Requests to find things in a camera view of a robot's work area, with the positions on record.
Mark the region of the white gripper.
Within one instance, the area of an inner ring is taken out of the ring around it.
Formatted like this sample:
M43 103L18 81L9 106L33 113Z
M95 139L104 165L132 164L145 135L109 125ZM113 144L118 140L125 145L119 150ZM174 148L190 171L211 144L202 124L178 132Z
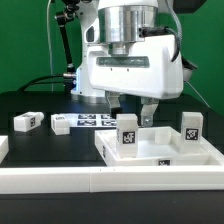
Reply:
M93 88L106 91L112 117L121 111L119 93L142 96L141 126L153 125L158 99L177 98L183 90L181 55L172 62L174 51L173 35L131 44L128 56L110 56L107 45L89 48L89 80Z

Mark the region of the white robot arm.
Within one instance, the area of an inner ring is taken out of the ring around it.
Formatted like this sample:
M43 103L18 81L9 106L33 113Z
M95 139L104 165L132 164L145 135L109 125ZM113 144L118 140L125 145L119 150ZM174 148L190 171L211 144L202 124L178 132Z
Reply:
M197 66L181 55L179 13L193 13L206 0L81 0L82 63L72 96L108 103L122 111L124 95L141 98L141 124L150 127L158 103L180 96ZM169 14L175 29L156 23Z

